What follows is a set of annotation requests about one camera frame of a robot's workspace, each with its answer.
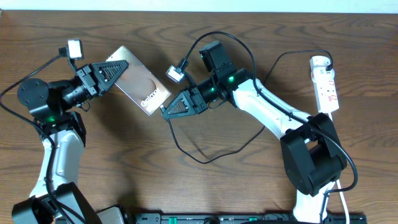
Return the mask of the Galaxy smartphone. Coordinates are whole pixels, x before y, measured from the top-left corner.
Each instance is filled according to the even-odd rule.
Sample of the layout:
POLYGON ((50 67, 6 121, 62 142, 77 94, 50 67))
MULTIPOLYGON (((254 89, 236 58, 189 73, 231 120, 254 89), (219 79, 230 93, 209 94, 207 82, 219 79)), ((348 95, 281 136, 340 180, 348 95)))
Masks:
POLYGON ((107 62, 118 60, 126 60, 129 65, 116 85, 145 114, 151 116, 171 92, 123 45, 106 59, 107 62))

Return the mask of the white power strip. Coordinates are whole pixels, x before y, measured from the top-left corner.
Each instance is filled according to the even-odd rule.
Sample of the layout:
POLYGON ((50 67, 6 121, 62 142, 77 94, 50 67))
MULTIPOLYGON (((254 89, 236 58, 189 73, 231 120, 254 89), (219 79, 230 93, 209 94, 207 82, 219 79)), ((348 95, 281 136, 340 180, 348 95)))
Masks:
POLYGON ((314 85, 318 112, 329 114, 339 109, 338 95, 335 86, 335 71, 329 69, 331 60, 316 55, 310 59, 311 79, 314 85))

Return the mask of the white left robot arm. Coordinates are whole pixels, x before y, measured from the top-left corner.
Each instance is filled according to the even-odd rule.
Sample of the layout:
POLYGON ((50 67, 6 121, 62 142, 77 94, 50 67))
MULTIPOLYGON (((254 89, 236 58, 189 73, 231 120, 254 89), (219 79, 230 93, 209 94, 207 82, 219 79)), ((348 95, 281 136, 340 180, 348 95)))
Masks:
POLYGON ((128 223, 118 205, 96 212, 77 186, 86 129, 80 113, 85 101, 104 95, 128 68, 125 60, 92 63, 76 68, 74 78, 46 83, 21 81, 18 99, 25 105, 44 147, 36 186, 27 200, 14 205, 14 223, 128 223))

